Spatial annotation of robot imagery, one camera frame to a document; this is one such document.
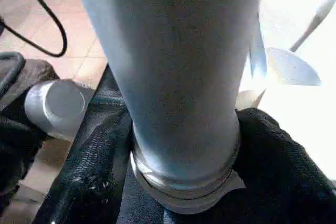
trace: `silver cylinder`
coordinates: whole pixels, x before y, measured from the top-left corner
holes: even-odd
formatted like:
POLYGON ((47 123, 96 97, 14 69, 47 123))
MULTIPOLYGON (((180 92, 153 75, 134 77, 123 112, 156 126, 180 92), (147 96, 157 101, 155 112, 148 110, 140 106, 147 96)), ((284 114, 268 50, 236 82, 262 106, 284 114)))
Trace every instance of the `silver cylinder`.
POLYGON ((137 170, 172 198, 215 191, 239 146, 234 108, 259 0, 83 2, 133 119, 137 170))

